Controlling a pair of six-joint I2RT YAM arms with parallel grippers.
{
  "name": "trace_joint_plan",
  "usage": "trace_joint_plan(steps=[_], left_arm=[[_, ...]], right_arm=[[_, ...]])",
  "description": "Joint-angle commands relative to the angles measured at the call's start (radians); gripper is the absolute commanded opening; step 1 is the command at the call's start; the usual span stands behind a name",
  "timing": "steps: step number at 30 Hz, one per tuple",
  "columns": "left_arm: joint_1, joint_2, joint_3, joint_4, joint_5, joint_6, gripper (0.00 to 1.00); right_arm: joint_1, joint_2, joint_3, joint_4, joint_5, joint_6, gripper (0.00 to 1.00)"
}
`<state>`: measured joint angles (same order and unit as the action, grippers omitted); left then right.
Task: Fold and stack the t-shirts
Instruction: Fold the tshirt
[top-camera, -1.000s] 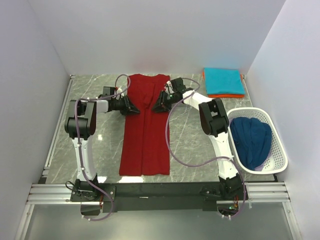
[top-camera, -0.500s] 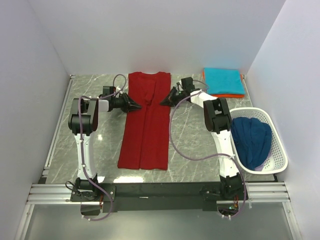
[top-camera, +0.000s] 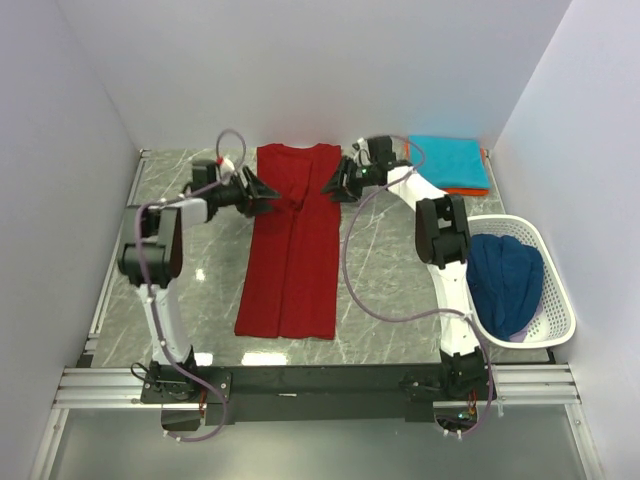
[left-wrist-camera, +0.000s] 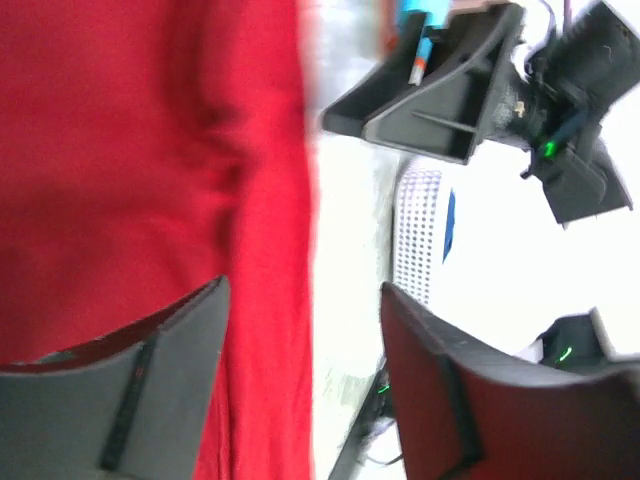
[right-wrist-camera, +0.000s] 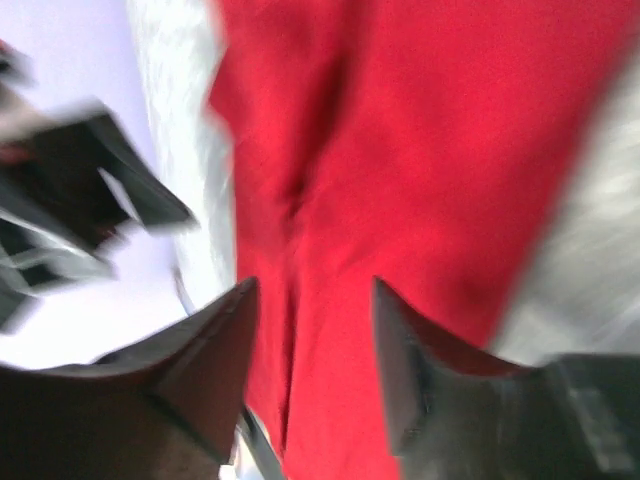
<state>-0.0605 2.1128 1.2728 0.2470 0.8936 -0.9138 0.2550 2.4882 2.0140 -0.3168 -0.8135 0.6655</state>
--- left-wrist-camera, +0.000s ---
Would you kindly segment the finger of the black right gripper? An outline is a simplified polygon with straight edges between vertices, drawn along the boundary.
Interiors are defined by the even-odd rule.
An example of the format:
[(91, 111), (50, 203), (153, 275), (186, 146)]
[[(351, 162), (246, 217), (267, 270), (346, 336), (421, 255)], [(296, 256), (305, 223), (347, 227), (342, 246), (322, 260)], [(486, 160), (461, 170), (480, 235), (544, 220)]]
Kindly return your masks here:
[[(396, 94), (415, 86), (409, 84), (408, 80), (424, 19), (424, 13), (412, 14), (404, 25), (395, 49), (386, 60), (360, 84), (327, 107), (322, 115), (324, 130), (363, 138), (364, 126), (368, 120), (390, 103)], [(433, 46), (445, 29), (435, 34)]]

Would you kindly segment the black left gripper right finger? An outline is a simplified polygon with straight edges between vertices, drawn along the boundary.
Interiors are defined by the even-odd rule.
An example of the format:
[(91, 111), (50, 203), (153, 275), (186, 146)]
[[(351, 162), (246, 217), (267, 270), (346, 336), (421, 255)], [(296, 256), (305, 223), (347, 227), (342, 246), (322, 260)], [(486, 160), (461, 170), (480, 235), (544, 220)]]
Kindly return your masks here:
[(570, 373), (510, 356), (381, 289), (410, 479), (635, 479), (639, 366)]

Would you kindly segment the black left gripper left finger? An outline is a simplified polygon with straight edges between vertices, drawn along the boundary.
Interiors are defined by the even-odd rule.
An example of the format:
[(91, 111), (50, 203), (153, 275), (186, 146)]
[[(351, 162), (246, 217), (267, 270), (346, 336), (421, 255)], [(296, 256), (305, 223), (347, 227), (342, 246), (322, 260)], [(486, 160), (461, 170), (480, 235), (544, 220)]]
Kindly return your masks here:
[(5, 479), (189, 479), (228, 322), (218, 278), (134, 324), (1, 370)]

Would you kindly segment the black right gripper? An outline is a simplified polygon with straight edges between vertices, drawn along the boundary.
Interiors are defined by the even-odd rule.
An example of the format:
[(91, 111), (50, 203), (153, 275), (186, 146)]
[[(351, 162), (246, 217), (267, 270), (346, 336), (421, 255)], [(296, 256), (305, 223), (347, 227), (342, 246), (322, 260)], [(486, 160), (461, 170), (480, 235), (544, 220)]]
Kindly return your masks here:
[(493, 129), (494, 141), (529, 152), (521, 176), (541, 182), (557, 223), (631, 207), (600, 122), (639, 82), (638, 37), (595, 1), (534, 52), (519, 76), (511, 52), (523, 17), (518, 4), (452, 17), (422, 83), (378, 110), (363, 138), (465, 165)]

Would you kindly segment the red t shirt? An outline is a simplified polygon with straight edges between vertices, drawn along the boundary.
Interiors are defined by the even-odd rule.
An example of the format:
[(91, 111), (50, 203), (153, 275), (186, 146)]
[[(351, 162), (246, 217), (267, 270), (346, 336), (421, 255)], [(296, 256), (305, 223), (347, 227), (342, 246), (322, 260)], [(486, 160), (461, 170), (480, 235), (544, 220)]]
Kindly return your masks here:
[(196, 475), (312, 475), (312, 199), (294, 1), (1, 5), (1, 360), (219, 275)]

